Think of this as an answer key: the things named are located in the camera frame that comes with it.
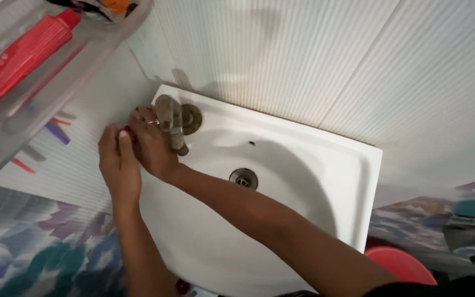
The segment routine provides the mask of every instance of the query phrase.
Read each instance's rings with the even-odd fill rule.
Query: red bucket
[[[437,285],[432,273],[412,255],[388,246],[372,247],[364,252],[371,260],[384,267],[404,282]]]

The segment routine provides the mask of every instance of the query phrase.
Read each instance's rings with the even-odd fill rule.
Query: wall
[[[128,43],[152,81],[382,148],[376,206],[475,181],[475,1],[156,0]]]

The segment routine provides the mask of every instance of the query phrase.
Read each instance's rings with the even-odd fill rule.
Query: sink
[[[174,87],[162,85],[155,98],[163,94],[203,116],[201,128],[185,137],[190,151],[182,163],[225,180],[248,169],[253,176],[240,182],[255,175],[256,191],[363,252],[380,149]],[[188,282],[237,297],[312,290],[266,247],[147,173],[140,209],[166,265]]]

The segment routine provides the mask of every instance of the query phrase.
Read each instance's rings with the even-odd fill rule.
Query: transparent plastic organizer
[[[66,104],[146,19],[152,0],[116,24],[82,16],[73,38],[0,100],[0,169]],[[0,50],[62,7],[44,0],[0,3]]]

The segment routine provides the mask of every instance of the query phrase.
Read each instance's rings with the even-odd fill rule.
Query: fingernail
[[[118,137],[119,137],[119,138],[128,137],[128,136],[129,136],[129,133],[126,132],[125,130],[122,130],[122,131],[118,134]]]

